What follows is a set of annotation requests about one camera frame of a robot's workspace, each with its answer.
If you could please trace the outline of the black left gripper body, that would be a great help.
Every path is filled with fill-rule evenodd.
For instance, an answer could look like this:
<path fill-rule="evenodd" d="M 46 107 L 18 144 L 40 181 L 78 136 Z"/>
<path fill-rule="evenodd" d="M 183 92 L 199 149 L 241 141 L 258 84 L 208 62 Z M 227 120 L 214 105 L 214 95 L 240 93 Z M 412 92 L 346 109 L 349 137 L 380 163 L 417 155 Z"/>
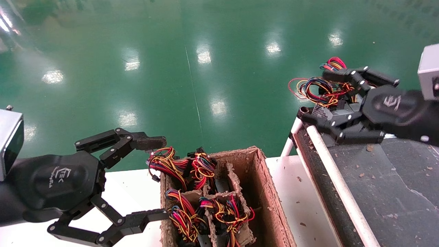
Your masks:
<path fill-rule="evenodd" d="M 105 186 L 101 162 L 85 151 L 19 158 L 1 182 L 0 225 L 41 223 L 88 213 Z"/>

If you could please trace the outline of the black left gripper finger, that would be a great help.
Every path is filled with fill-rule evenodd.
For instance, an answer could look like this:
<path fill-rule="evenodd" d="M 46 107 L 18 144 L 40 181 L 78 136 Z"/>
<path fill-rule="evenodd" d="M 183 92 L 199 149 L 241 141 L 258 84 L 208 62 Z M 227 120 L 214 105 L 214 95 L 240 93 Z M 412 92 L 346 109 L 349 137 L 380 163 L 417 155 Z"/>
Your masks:
<path fill-rule="evenodd" d="M 149 137 L 144 132 L 129 132 L 122 128 L 105 131 L 75 142 L 77 151 L 95 153 L 107 148 L 100 155 L 103 168 L 111 169 L 133 150 L 151 151 L 165 147 L 164 136 Z"/>
<path fill-rule="evenodd" d="M 69 226 L 72 220 L 84 216 L 92 207 L 97 208 L 111 221 L 112 224 L 107 230 L 98 233 Z M 95 195 L 80 206 L 63 213 L 55 223 L 48 227 L 47 232 L 60 240 L 76 244 L 91 247 L 113 247 L 123 237 L 141 234 L 144 232 L 147 224 L 163 221 L 168 219 L 168 217 L 169 214 L 166 209 L 133 212 L 123 217 L 101 195 Z"/>

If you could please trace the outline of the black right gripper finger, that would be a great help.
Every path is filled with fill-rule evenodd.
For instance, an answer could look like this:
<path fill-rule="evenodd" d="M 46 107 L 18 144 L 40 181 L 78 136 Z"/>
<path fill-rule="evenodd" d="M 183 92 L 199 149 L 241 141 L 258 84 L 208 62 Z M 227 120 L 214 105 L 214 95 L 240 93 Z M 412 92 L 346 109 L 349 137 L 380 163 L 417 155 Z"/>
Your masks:
<path fill-rule="evenodd" d="M 353 111 L 349 114 L 332 114 L 331 118 L 302 111 L 302 122 L 325 133 L 336 144 L 381 143 L 385 137 L 383 114 L 378 110 Z"/>
<path fill-rule="evenodd" d="M 342 86 L 347 85 L 350 89 L 345 93 L 346 97 L 356 95 L 365 97 L 370 90 L 378 89 L 380 86 L 389 89 L 390 86 L 397 87 L 399 85 L 399 79 L 377 72 L 368 66 L 336 71 L 326 69 L 323 71 L 322 77 L 333 83 L 340 83 Z"/>

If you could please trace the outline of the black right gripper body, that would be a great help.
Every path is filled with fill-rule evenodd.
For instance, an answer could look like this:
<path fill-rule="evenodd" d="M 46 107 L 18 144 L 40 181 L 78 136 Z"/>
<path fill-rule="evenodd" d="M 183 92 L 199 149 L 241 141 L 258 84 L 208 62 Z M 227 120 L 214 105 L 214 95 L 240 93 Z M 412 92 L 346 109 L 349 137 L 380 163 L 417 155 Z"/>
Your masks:
<path fill-rule="evenodd" d="M 367 92 L 361 111 L 367 119 L 397 138 L 439 145 L 439 103 L 419 90 L 385 85 Z"/>

